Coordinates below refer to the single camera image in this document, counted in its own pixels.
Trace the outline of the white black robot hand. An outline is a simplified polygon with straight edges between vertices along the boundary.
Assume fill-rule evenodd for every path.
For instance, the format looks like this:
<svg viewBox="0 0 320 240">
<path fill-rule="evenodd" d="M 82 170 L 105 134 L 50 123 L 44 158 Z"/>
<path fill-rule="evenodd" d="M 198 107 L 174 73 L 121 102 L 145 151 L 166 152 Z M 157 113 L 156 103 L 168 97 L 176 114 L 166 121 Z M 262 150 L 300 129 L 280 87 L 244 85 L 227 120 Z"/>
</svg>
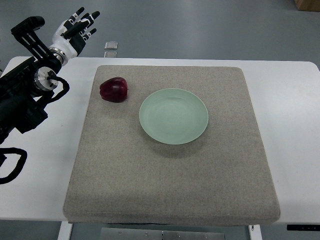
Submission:
<svg viewBox="0 0 320 240">
<path fill-rule="evenodd" d="M 97 31 L 92 26 L 101 13 L 99 11 L 84 13 L 84 11 L 84 7 L 79 8 L 61 23 L 52 37 L 49 50 L 60 56 L 64 62 L 79 56 L 87 41 Z"/>
</svg>

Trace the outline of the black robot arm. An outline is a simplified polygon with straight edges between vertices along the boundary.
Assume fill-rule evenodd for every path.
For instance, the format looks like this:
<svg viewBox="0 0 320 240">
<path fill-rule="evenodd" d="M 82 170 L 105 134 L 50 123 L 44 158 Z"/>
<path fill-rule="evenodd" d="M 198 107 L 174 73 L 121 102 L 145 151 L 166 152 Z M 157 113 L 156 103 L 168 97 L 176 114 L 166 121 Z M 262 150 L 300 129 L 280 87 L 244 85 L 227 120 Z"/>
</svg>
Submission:
<svg viewBox="0 0 320 240">
<path fill-rule="evenodd" d="M 35 33 L 45 24 L 41 16 L 31 16 L 11 29 L 11 34 L 32 54 L 0 78 L 0 141 L 13 129 L 26 133 L 35 129 L 48 114 L 45 107 L 62 98 L 70 89 L 57 74 L 61 61 Z"/>
</svg>

